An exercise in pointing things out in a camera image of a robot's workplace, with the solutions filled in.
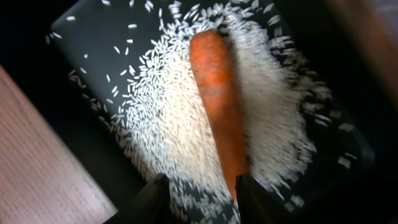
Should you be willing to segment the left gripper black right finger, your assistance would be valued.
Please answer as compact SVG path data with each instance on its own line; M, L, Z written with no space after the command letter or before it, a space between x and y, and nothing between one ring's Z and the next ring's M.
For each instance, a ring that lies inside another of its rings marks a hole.
M295 223L294 215L251 175L238 175L235 189L242 224Z

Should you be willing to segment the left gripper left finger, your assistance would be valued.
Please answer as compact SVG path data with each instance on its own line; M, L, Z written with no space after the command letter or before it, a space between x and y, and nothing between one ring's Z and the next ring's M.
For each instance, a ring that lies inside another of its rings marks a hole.
M163 174L157 174L128 203L104 224L156 224L170 223L170 181Z

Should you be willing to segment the white rice pile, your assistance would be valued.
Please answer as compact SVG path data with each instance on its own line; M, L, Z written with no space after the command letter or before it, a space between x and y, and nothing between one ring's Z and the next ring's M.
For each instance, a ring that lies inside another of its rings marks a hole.
M273 2L79 1L47 41L140 175L169 177L176 217L239 223L189 61L191 38L211 29L236 63L251 174L291 212L315 203L361 150Z

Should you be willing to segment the orange carrot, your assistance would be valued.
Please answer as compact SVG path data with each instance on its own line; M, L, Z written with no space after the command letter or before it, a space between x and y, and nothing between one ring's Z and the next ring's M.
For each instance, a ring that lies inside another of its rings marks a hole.
M239 91L229 50L219 32L206 30L193 36L189 57L223 177L231 197L236 200L236 177L247 173L249 168Z

